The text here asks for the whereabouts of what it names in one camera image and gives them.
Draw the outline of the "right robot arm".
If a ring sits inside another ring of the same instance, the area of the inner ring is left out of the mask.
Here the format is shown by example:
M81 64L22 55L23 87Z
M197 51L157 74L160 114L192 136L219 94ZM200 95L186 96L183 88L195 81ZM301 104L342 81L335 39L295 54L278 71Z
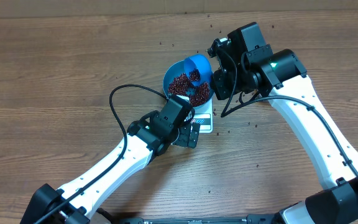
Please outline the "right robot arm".
M304 147L322 191L290 205L267 223L351 223L358 220L358 152L339 130L319 100L306 68L289 50L273 52L255 22L207 50L220 68L211 77L217 99L251 93L251 103L267 101Z

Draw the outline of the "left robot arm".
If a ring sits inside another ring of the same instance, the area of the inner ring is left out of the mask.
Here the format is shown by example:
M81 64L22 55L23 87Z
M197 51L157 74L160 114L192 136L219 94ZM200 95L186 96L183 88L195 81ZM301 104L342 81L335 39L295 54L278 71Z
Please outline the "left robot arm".
M97 164L58 189L44 184L33 194L22 223L89 223L101 204L131 175L176 144L195 147L200 126L185 96L172 95L161 111L134 121L120 143Z

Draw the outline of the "blue plastic measuring scoop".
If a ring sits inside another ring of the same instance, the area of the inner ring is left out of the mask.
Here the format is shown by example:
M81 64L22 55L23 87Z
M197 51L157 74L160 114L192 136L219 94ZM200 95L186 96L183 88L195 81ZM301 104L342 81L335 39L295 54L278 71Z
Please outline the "blue plastic measuring scoop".
M188 78L190 78L190 72L194 69L197 69L200 73L200 80L192 81L194 86L211 82L211 75L213 74L211 64L204 55L196 54L184 59L184 71Z

